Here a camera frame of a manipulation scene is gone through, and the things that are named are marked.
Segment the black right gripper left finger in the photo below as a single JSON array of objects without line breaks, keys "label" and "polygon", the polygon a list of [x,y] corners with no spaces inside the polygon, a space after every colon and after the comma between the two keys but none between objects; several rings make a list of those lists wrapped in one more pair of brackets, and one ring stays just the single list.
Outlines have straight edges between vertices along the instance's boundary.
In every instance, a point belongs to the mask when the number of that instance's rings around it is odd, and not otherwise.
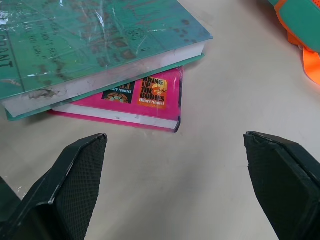
[{"label": "black right gripper left finger", "polygon": [[23,199],[0,176],[0,240],[84,240],[107,143],[99,133],[70,144]]}]

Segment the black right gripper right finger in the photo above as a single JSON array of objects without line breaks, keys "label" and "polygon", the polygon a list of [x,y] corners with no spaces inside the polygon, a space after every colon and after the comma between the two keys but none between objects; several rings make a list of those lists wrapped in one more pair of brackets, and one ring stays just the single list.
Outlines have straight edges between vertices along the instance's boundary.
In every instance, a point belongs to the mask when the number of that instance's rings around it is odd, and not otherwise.
[{"label": "black right gripper right finger", "polygon": [[279,240],[320,240],[320,162],[300,144],[244,134],[256,198]]}]

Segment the pink hardcover book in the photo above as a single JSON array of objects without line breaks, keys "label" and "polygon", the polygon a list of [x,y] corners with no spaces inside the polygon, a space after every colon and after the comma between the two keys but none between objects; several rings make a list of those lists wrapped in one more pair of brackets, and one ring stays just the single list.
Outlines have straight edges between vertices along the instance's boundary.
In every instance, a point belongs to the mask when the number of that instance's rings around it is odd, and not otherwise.
[{"label": "pink hardcover book", "polygon": [[175,133],[181,124],[183,76],[180,66],[58,106],[50,113]]}]

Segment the green hardcover book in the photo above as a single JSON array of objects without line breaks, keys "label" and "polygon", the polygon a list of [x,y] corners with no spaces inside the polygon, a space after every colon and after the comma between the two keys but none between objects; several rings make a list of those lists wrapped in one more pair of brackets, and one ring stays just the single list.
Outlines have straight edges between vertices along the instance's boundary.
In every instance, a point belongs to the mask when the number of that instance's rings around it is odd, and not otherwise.
[{"label": "green hardcover book", "polygon": [[0,114],[20,120],[199,60],[178,0],[0,0]]}]

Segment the orange and teal object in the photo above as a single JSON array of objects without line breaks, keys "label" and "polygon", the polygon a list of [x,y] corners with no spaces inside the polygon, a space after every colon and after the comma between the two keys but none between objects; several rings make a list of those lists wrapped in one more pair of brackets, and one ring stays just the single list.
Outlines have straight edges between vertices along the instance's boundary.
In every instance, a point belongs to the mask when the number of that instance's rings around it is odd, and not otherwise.
[{"label": "orange and teal object", "polygon": [[287,32],[302,49],[305,74],[320,86],[320,0],[267,0]]}]

